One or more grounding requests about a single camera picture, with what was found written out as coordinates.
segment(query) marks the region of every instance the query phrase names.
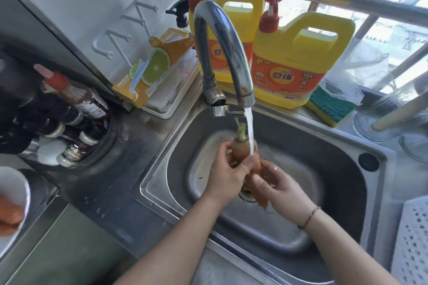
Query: hand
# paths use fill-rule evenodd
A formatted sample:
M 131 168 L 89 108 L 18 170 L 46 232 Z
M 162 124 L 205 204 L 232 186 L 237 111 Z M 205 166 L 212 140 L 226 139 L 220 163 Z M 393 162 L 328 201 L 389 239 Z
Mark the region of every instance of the hand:
M 256 188 L 267 197 L 281 216 L 298 226 L 303 226 L 317 205 L 305 194 L 297 181 L 281 168 L 266 160 L 260 162 L 265 180 L 259 175 L 254 175 L 253 182 Z
M 241 191 L 243 180 L 249 174 L 251 168 L 259 162 L 259 155 L 253 154 L 246 157 L 239 166 L 231 168 L 233 163 L 231 153 L 227 153 L 232 147 L 232 142 L 224 142 L 220 145 L 217 156 L 211 166 L 207 187 L 202 194 L 219 204 L 223 209 Z

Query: white bowl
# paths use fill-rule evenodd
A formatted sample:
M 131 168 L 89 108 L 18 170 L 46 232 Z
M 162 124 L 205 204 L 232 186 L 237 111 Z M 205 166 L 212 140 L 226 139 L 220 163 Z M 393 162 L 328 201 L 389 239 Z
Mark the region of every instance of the white bowl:
M 19 224 L 18 230 L 7 237 L 0 236 L 0 258 L 14 243 L 28 214 L 30 202 L 30 190 L 25 176 L 11 167 L 0 167 L 0 194 L 10 201 L 24 208 L 24 219 Z

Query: bracelet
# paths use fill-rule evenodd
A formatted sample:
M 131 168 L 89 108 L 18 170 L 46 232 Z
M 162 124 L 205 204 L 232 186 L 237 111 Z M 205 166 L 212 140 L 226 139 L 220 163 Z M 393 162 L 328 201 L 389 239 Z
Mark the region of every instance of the bracelet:
M 317 206 L 315 207 L 315 209 L 312 211 L 311 215 L 309 216 L 308 220 L 305 222 L 305 224 L 302 227 L 302 230 L 305 230 L 305 228 L 308 226 L 309 221 L 311 220 L 311 218 L 314 216 L 315 212 L 321 207 Z

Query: running water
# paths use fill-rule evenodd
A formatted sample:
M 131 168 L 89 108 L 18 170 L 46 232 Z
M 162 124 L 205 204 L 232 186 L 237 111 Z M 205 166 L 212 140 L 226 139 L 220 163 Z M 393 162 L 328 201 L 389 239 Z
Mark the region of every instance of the running water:
M 250 154 L 254 154 L 254 130 L 253 130 L 253 112 L 251 111 L 251 107 L 244 108 L 245 117 L 247 118 L 247 126 L 248 126 L 248 139 L 249 139 L 249 150 Z

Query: white basket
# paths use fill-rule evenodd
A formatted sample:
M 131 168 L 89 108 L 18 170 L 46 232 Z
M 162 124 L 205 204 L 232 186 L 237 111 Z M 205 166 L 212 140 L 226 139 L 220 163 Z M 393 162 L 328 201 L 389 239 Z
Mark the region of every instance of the white basket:
M 428 196 L 404 203 L 391 274 L 403 285 L 428 284 Z

